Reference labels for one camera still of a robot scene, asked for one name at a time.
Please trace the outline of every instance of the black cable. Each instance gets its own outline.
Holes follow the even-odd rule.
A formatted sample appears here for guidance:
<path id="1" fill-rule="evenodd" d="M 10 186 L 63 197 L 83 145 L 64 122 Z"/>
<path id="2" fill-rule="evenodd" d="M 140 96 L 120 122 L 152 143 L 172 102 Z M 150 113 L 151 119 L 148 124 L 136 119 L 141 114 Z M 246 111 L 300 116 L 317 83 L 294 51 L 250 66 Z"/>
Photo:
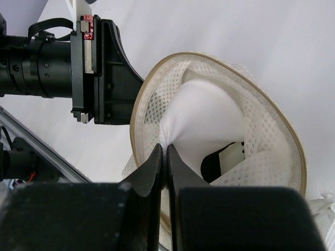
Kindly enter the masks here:
<path id="1" fill-rule="evenodd" d="M 9 148 L 12 151 L 14 149 L 14 145 L 12 143 L 12 140 L 10 139 L 9 133 L 8 133 L 7 129 L 3 125 L 0 126 L 0 127 L 1 127 L 1 130 L 4 132 L 6 140 L 7 140 L 8 144 L 9 144 Z"/>
<path id="2" fill-rule="evenodd" d="M 37 33 L 45 31 L 50 28 L 55 27 L 65 27 L 69 29 L 73 29 L 73 22 L 66 19 L 66 18 L 52 18 L 42 22 L 37 22 L 33 24 L 28 29 L 28 43 L 30 42 L 31 38 L 35 36 Z M 64 37 L 55 39 L 57 41 L 69 41 L 70 35 L 66 35 Z"/>

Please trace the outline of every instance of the white backdrop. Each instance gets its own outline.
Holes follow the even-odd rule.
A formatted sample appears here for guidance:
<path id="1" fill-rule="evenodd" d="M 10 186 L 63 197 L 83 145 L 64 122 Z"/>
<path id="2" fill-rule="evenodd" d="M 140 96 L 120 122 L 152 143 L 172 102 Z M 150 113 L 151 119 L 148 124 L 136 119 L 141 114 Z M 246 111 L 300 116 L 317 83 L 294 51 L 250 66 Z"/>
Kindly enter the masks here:
<path id="1" fill-rule="evenodd" d="M 200 50 L 246 65 L 296 129 L 308 161 L 308 198 L 335 190 L 333 0 L 98 0 L 144 78 L 163 57 Z M 70 18 L 49 0 L 40 20 Z M 57 29 L 61 36 L 69 31 Z M 80 124 L 69 99 L 5 96 L 0 105 L 93 181 L 119 181 L 128 126 Z"/>

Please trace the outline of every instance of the black bracket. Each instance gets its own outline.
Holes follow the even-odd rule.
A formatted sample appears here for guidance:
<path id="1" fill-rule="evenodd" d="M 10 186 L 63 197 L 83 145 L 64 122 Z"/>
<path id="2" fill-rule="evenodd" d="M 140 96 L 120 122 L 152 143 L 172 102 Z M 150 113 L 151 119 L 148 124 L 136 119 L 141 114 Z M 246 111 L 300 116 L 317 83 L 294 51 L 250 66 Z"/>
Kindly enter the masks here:
<path id="1" fill-rule="evenodd" d="M 94 117 L 96 124 L 129 124 L 143 79 L 126 57 L 118 27 L 95 15 L 94 39 L 87 41 L 81 22 L 76 25 L 77 31 L 71 33 L 71 112 L 83 123 Z M 92 65 L 90 73 L 85 72 L 87 61 Z"/>

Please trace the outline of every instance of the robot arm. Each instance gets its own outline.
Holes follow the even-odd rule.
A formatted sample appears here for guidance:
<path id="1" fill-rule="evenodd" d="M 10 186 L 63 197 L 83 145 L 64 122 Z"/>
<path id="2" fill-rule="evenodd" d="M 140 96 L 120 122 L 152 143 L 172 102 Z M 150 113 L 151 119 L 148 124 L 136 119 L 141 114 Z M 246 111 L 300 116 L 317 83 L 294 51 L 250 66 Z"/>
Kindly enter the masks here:
<path id="1" fill-rule="evenodd" d="M 78 122 L 129 124 L 143 79 L 130 65 L 113 21 L 80 19 L 76 31 L 60 39 L 45 30 L 73 28 L 70 20 L 42 21 L 30 26 L 28 37 L 15 37 L 7 35 L 0 14 L 0 95 L 72 98 Z"/>

